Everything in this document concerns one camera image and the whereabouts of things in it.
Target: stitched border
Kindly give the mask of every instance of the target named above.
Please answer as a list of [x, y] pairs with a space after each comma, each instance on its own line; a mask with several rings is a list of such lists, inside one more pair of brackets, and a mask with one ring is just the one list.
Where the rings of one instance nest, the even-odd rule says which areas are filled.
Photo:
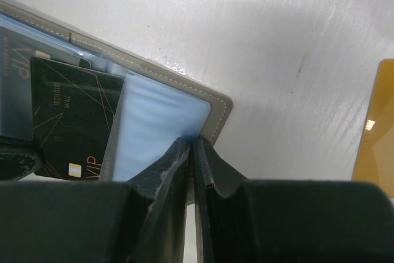
[[[7, 13], [7, 14], [9, 14], [9, 15], [15, 17], [15, 18], [18, 18], [19, 20], [25, 21], [25, 22], [27, 22], [27, 23], [29, 23], [29, 24], [32, 24], [32, 25], [34, 25], [34, 26], [36, 26], [36, 27], [39, 27], [39, 28], [41, 28], [41, 29], [43, 29], [43, 30], [46, 30], [46, 31], [51, 32], [51, 33], [53, 33], [53, 34], [56, 34], [57, 36], [61, 36], [61, 37], [63, 37], [63, 38], [68, 38], [68, 39], [70, 39], [69, 36], [65, 36], [65, 35], [63, 35], [63, 34], [60, 34], [60, 33], [56, 32], [56, 31], [54, 31], [54, 30], [51, 30], [51, 29], [49, 29], [49, 28], [45, 28], [45, 27], [43, 27], [43, 26], [41, 26], [41, 25], [35, 24], [35, 23], [33, 23], [33, 22], [31, 22], [31, 21], [29, 21], [29, 20], [27, 20], [27, 19], [25, 19], [25, 18], [19, 17], [18, 15], [15, 15], [15, 14], [13, 14], [13, 13], [7, 11], [7, 10], [0, 9], [0, 12], [5, 12], [5, 13]], [[110, 52], [110, 51], [108, 51], [108, 50], [106, 50], [106, 49], [104, 49], [104, 48], [101, 48], [101, 47], [99, 47], [99, 46], [96, 46], [96, 45], [94, 45], [94, 44], [90, 44], [90, 43], [85, 42], [85, 41], [82, 41], [82, 40], [78, 40], [78, 39], [76, 39], [76, 38], [72, 38], [72, 37], [71, 37], [71, 39], [74, 40], [74, 41], [77, 41], [77, 42], [81, 42], [81, 43], [83, 43], [83, 44], [87, 44], [88, 46], [92, 46], [92, 47], [95, 47], [95, 48], [97, 48], [97, 49], [100, 49], [101, 51], [106, 52], [108, 55], [112, 55], [112, 56], [114, 56], [114, 57], [116, 57], [116, 58], [119, 58], [119, 59], [121, 59], [121, 60], [124, 60], [125, 62], [128, 62], [128, 63], [131, 63], [131, 64], [135, 65], [134, 62], [132, 62], [132, 61], [130, 61], [130, 60], [126, 60], [125, 58], [122, 58], [122, 57], [120, 57], [119, 55], [113, 54], [112, 52]], [[171, 81], [173, 81], [173, 82], [175, 82], [175, 83], [178, 83], [178, 84], [180, 84], [180, 85], [182, 85], [182, 86], [186, 86], [186, 87], [188, 87], [189, 89], [194, 89], [195, 91], [198, 91], [198, 92], [200, 92], [200, 93], [202, 93], [202, 94], [204, 94], [204, 95], [208, 95], [209, 97], [214, 98], [214, 99], [216, 99], [216, 100], [219, 100], [219, 101], [221, 101], [221, 102], [224, 104], [224, 111], [223, 111], [221, 117], [219, 118], [219, 122], [217, 123], [217, 125], [216, 125], [216, 127], [215, 127], [215, 130], [214, 130], [214, 132], [213, 132], [212, 135], [211, 135], [211, 138], [209, 139], [209, 141], [211, 141], [211, 140], [214, 138], [214, 136], [215, 136], [215, 134], [216, 134], [216, 131], [217, 131], [217, 129], [219, 128], [220, 123], [222, 122], [222, 119], [223, 119], [223, 117], [225, 116], [225, 114], [226, 114], [226, 112], [227, 112], [227, 103], [224, 102], [222, 99], [220, 99], [220, 98], [218, 98], [218, 97], [215, 97], [215, 96], [213, 96], [213, 95], [211, 95], [211, 94], [208, 94], [208, 93], [202, 91], [201, 89], [196, 89], [195, 87], [188, 86], [187, 84], [181, 83], [180, 81], [177, 81], [176, 79], [172, 79], [172, 78], [167, 77], [167, 76], [165, 76], [165, 75], [162, 75], [162, 74], [159, 74], [159, 73], [157, 73], [157, 72], [154, 72], [153, 70], [150, 70], [150, 69], [148, 69], [148, 68], [146, 68], [146, 67], [144, 67], [144, 66], [140, 66], [140, 67], [142, 67], [143, 69], [145, 69], [145, 70], [147, 70], [147, 71], [149, 71], [149, 72], [154, 73], [155, 75], [159, 75], [159, 76], [161, 76], [161, 77], [163, 77], [163, 78], [169, 79], [169, 80], [171, 80]]]

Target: black card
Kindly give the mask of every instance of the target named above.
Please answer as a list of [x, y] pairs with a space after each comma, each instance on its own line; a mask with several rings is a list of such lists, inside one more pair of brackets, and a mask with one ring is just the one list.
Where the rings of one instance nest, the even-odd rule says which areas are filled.
[[97, 180], [123, 78], [32, 57], [33, 142], [39, 176]]

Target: card chip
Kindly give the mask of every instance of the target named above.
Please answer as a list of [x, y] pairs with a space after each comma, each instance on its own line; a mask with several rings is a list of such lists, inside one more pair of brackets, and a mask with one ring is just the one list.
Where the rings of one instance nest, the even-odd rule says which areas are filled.
[[69, 163], [68, 174], [72, 177], [80, 178], [82, 174], [82, 166], [79, 164]]

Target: black object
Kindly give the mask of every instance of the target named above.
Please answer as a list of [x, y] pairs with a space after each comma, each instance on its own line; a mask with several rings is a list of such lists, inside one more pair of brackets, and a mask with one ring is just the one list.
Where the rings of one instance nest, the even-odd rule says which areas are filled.
[[0, 136], [0, 180], [19, 180], [42, 166], [33, 143]]
[[1, 183], [0, 262], [181, 263], [188, 154], [178, 139], [125, 183]]
[[198, 261], [394, 262], [394, 212], [374, 185], [246, 180], [194, 145]]
[[33, 142], [45, 162], [35, 174], [98, 180], [124, 79], [31, 58]]

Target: scratched surface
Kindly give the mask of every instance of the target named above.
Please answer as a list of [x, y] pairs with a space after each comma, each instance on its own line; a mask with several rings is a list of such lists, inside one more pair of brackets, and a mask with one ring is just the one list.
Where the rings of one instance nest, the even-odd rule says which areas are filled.
[[215, 148], [247, 177], [350, 179], [394, 56], [394, 0], [16, 1], [229, 95]]

